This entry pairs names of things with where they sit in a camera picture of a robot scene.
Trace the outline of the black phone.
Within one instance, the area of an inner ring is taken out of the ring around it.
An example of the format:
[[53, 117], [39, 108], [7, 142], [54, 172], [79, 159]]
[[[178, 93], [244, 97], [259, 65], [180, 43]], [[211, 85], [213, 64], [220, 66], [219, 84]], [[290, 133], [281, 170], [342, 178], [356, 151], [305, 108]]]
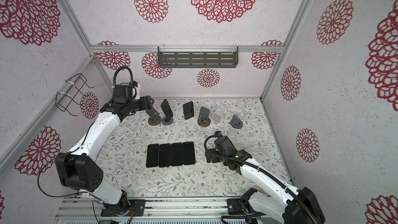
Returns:
[[159, 164], [159, 144], [150, 144], [147, 147], [146, 168], [154, 168]]
[[165, 118], [173, 117], [173, 111], [172, 111], [167, 99], [164, 99], [163, 102], [161, 103], [161, 109], [165, 115]]
[[194, 117], [194, 104], [192, 101], [185, 103], [183, 106], [184, 119], [188, 120]]
[[170, 154], [171, 154], [171, 144], [167, 143], [167, 144], [161, 144], [159, 146], [158, 166], [160, 168], [166, 168], [171, 165]]
[[182, 143], [182, 161], [185, 166], [194, 165], [196, 163], [194, 142]]
[[183, 165], [183, 145], [182, 143], [174, 143], [171, 145], [170, 164], [172, 167]]

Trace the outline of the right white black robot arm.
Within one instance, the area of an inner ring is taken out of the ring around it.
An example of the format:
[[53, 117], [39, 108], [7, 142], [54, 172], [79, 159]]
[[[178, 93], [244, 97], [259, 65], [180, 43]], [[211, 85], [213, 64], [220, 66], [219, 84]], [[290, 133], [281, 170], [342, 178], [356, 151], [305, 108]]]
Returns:
[[227, 136], [216, 132], [207, 137], [204, 149], [209, 163], [221, 162], [260, 187], [250, 188], [240, 197], [245, 217], [266, 216], [280, 224], [325, 223], [323, 211], [310, 189], [298, 189], [267, 171], [250, 153], [237, 150]]

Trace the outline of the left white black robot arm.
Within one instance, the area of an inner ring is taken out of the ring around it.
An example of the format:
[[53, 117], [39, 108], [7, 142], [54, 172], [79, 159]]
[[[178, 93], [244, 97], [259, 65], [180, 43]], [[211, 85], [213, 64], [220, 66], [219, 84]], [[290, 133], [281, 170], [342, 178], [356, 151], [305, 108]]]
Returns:
[[119, 216], [126, 215], [130, 210], [127, 193], [105, 179], [96, 159], [107, 138], [124, 118], [152, 109], [154, 100], [149, 96], [140, 96], [140, 88], [137, 82], [115, 85], [112, 98], [101, 108], [82, 139], [55, 159], [62, 186], [94, 196], [102, 201], [105, 208]]

